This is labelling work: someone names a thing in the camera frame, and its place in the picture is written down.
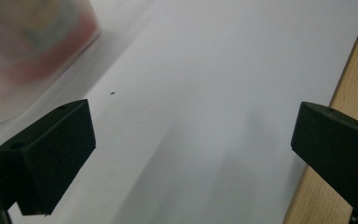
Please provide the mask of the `clear plastic container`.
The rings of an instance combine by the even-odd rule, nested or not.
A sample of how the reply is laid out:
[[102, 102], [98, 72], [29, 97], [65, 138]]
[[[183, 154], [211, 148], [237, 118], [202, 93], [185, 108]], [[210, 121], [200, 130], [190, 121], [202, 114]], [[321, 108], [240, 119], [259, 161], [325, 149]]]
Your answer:
[[29, 107], [39, 98], [77, 58], [94, 42], [100, 33], [64, 68], [57, 73], [28, 83], [14, 83], [0, 77], [0, 122], [11, 119]]

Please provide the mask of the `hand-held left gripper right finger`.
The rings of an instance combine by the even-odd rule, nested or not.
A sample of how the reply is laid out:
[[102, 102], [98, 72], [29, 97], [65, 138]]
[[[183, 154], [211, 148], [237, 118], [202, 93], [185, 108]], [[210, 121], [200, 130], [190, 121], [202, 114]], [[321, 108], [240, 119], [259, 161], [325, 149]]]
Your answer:
[[358, 213], [358, 120], [324, 105], [300, 104], [292, 150]]

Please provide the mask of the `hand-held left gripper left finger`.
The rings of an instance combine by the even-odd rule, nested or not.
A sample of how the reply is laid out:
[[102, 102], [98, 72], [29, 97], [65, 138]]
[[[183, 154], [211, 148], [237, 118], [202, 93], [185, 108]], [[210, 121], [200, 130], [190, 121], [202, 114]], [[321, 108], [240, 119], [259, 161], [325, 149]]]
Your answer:
[[0, 200], [49, 215], [96, 148], [89, 102], [61, 105], [0, 146]]

